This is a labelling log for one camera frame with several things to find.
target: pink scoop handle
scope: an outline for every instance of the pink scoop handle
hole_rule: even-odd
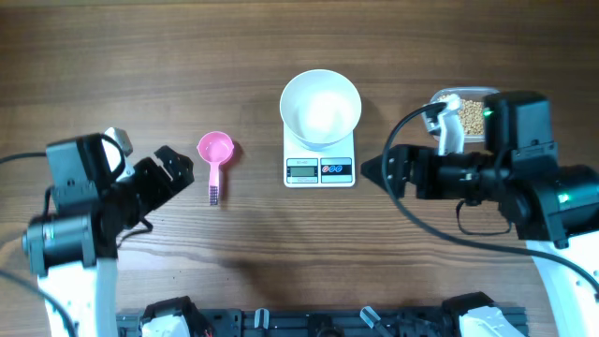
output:
[[[208,195],[210,196],[210,204],[218,205],[218,190],[220,187],[220,163],[210,163],[210,178],[208,180]]]

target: white bowl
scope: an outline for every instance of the white bowl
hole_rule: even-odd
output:
[[[331,70],[303,72],[281,94],[281,118],[309,149],[328,147],[349,136],[362,113],[354,84]]]

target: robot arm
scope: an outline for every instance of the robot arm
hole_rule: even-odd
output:
[[[124,156],[132,151],[114,128],[46,150],[56,213],[32,219],[22,248],[38,286],[66,308],[79,336],[118,336],[116,237],[194,181],[192,161],[167,146],[154,153],[163,168],[151,158],[131,167]],[[67,336],[63,318],[46,307],[52,336]]]
[[[549,104],[540,94],[488,95],[485,107],[485,148],[492,154],[439,155],[397,145],[388,153],[388,182],[398,198],[409,182],[417,198],[498,202],[529,249],[563,257],[587,273],[585,280],[564,265],[534,258],[561,336],[598,335],[599,303],[590,279],[599,277],[599,176],[585,166],[559,167]],[[362,164],[362,174],[385,188],[381,168],[378,156]]]

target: beans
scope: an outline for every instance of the beans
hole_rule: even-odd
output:
[[[484,134],[485,119],[483,117],[483,102],[463,99],[461,101],[462,108],[458,111],[461,125],[464,127],[465,135],[482,135]]]

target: scale display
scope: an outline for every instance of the scale display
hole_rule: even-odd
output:
[[[352,183],[352,158],[289,158],[287,183]]]

